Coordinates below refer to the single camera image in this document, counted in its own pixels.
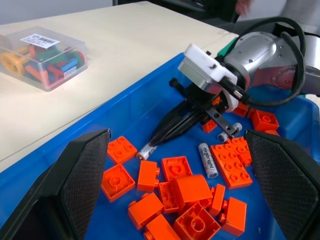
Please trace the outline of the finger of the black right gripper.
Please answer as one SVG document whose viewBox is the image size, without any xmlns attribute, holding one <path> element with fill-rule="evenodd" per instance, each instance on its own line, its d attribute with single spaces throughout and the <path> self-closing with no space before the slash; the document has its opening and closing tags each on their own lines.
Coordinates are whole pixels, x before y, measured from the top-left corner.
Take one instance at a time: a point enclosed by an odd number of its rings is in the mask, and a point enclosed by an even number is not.
<svg viewBox="0 0 320 240">
<path fill-rule="evenodd" d="M 185 117 L 175 116 L 157 132 L 156 144 L 164 144 L 181 137 L 193 128 L 203 116 L 202 111 L 194 111 Z"/>
<path fill-rule="evenodd" d="M 163 127 L 166 123 L 168 123 L 174 117 L 183 118 L 188 116 L 192 112 L 192 110 L 193 110 L 193 107 L 187 101 L 182 101 L 176 107 L 174 107 L 171 111 L 169 111 L 160 121 L 160 123 L 155 128 L 155 130 L 152 132 L 152 135 L 149 139 L 149 145 L 153 147 L 162 145 L 162 144 L 156 144 L 156 135 L 157 135 L 157 132 L 161 129 L 161 127 Z"/>
</svg>

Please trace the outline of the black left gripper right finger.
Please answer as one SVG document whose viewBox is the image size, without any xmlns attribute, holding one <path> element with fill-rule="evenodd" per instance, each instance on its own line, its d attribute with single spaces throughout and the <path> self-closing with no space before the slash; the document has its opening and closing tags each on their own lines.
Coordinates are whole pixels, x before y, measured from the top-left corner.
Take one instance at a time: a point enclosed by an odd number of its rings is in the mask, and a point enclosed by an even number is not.
<svg viewBox="0 0 320 240">
<path fill-rule="evenodd" d="M 247 130 L 254 172 L 286 240 L 320 240 L 320 165 L 296 142 Z"/>
</svg>

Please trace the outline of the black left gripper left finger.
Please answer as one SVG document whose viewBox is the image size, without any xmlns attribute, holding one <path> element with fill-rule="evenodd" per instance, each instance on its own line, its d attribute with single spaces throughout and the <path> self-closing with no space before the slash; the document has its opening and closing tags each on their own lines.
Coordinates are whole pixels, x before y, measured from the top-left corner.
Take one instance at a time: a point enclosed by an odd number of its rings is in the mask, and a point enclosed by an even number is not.
<svg viewBox="0 0 320 240">
<path fill-rule="evenodd" d="M 0 228 L 0 240 L 84 240 L 110 138 L 111 131 L 102 129 L 70 141 Z"/>
</svg>

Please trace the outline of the white AA battery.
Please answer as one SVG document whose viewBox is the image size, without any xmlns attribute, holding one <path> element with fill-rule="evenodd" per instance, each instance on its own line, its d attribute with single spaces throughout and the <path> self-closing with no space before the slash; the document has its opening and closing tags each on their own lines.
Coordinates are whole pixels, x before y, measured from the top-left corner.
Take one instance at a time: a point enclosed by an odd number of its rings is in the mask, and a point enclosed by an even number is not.
<svg viewBox="0 0 320 240">
<path fill-rule="evenodd" d="M 150 155 L 157 149 L 157 146 L 146 144 L 137 154 L 136 157 L 141 161 L 146 161 Z"/>
<path fill-rule="evenodd" d="M 240 132 L 243 128 L 243 126 L 239 123 L 236 122 L 235 124 L 233 124 L 233 127 Z M 225 132 L 221 132 L 218 136 L 217 139 L 221 142 L 221 143 L 225 143 L 227 142 L 227 140 L 229 139 L 228 135 Z"/>
<path fill-rule="evenodd" d="M 214 163 L 214 159 L 210 152 L 209 146 L 206 143 L 200 143 L 198 145 L 199 154 L 204 166 L 204 170 L 209 179 L 216 178 L 219 173 L 217 167 Z"/>
</svg>

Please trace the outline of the blue plastic bin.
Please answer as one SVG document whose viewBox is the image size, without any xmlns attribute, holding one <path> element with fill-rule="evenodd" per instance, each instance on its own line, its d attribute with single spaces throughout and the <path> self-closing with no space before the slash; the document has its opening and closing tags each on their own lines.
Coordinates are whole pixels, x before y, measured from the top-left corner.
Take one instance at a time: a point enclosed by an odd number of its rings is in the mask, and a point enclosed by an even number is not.
<svg viewBox="0 0 320 240">
<path fill-rule="evenodd" d="M 112 139 L 120 136 L 141 149 L 150 139 L 161 119 L 181 101 L 170 87 L 172 78 L 187 86 L 189 80 L 179 71 L 181 54 L 172 58 L 117 96 L 101 105 L 56 137 L 0 173 L 0 228 L 29 188 L 61 155 L 73 139 L 101 129 L 110 129 Z M 312 101 L 298 97 L 292 102 L 265 109 L 275 114 L 278 133 L 299 143 L 316 161 L 320 159 L 319 108 Z M 85 240 L 144 240 L 128 216 L 128 205 L 139 200 L 142 192 L 132 189 L 114 202 L 101 193 L 96 203 Z M 236 237 L 220 230 L 212 240 L 286 240 L 271 214 L 256 180 L 249 187 L 226 190 L 247 204 L 244 233 Z"/>
</svg>

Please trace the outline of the green plastic bin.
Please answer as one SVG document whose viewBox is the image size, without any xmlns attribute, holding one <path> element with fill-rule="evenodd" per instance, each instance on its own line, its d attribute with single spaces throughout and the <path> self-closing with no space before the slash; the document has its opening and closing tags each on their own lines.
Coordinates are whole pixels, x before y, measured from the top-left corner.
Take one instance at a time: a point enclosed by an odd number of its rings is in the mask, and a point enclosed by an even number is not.
<svg viewBox="0 0 320 240">
<path fill-rule="evenodd" d="M 230 43 L 228 43 L 222 50 L 220 50 L 217 53 L 215 59 L 221 62 L 226 57 L 226 55 L 228 55 L 231 52 L 231 50 L 235 47 L 237 41 L 238 39 L 234 38 Z"/>
</svg>

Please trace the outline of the bystander's bare hand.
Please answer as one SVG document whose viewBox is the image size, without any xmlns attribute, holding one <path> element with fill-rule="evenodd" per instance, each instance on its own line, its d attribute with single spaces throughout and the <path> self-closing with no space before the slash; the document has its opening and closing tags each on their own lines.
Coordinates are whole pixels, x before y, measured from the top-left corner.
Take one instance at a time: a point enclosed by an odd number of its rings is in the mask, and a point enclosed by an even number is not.
<svg viewBox="0 0 320 240">
<path fill-rule="evenodd" d="M 235 12 L 240 16 L 245 16 L 250 11 L 253 0 L 236 0 Z"/>
</svg>

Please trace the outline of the orange two-by-two toy brick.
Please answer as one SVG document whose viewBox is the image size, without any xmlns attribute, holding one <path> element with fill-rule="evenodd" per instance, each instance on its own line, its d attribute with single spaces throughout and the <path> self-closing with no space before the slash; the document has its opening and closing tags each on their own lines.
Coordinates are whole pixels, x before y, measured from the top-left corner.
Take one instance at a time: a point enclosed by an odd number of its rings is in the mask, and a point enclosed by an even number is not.
<svg viewBox="0 0 320 240">
<path fill-rule="evenodd" d="M 162 169 L 167 182 L 176 178 L 192 176 L 192 170 L 186 156 L 163 158 Z"/>
<path fill-rule="evenodd" d="M 221 226 L 197 202 L 175 220 L 173 229 L 181 240 L 211 240 Z"/>
<path fill-rule="evenodd" d="M 275 114 L 262 110 L 256 110 L 251 117 L 251 121 L 256 131 L 276 131 L 280 126 Z"/>
<path fill-rule="evenodd" d="M 108 143 L 107 155 L 116 165 L 127 162 L 137 153 L 138 150 L 124 136 Z"/>
<path fill-rule="evenodd" d="M 135 187 L 136 182 L 122 164 L 104 171 L 101 189 L 110 203 L 114 202 Z"/>
</svg>

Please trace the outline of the orange two-by-four toy brick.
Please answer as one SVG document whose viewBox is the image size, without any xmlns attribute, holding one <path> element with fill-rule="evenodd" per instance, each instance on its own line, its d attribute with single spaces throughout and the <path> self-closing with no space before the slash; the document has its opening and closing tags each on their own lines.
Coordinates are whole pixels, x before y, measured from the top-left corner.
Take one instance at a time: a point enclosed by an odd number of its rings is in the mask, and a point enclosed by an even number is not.
<svg viewBox="0 0 320 240">
<path fill-rule="evenodd" d="M 228 189 L 244 188 L 253 183 L 253 180 L 229 143 L 211 145 L 209 150 Z"/>
</svg>

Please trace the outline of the large orange toy brick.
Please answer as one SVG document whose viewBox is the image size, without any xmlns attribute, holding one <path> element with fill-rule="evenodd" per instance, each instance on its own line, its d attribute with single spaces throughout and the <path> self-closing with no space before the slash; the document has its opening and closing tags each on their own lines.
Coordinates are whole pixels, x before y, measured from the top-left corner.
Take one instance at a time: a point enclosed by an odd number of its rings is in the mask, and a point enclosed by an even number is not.
<svg viewBox="0 0 320 240">
<path fill-rule="evenodd" d="M 213 198 L 209 185 L 201 174 L 176 178 L 172 185 L 179 211 L 193 203 L 200 203 L 207 208 Z"/>
</svg>

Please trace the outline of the clear plastic toy box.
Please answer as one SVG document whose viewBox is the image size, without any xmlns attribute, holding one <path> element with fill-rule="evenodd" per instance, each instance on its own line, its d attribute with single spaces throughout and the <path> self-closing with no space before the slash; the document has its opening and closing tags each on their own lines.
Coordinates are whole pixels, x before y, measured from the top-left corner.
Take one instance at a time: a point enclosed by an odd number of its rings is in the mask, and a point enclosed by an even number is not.
<svg viewBox="0 0 320 240">
<path fill-rule="evenodd" d="M 0 55 L 10 52 L 26 58 L 24 74 L 0 73 L 50 92 L 88 68 L 84 41 L 40 27 L 0 35 Z"/>
</svg>

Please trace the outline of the yellow toy wheel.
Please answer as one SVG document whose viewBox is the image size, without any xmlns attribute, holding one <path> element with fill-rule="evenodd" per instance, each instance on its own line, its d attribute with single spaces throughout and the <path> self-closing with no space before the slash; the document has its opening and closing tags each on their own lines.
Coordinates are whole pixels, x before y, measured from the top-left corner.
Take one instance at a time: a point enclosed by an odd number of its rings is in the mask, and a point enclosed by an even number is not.
<svg viewBox="0 0 320 240">
<path fill-rule="evenodd" d="M 28 60 L 25 57 L 13 54 L 11 52 L 4 52 L 0 54 L 0 62 L 11 73 L 23 75 L 25 72 L 24 64 Z"/>
</svg>

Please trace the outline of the person in white clothing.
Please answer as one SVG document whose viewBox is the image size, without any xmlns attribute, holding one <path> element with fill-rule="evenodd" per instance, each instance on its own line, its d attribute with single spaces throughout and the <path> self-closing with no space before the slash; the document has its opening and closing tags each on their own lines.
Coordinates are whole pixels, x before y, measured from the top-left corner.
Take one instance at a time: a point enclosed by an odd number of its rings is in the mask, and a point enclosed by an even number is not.
<svg viewBox="0 0 320 240">
<path fill-rule="evenodd" d="M 294 20 L 302 25 L 320 24 L 320 0 L 286 0 L 281 17 Z"/>
</svg>

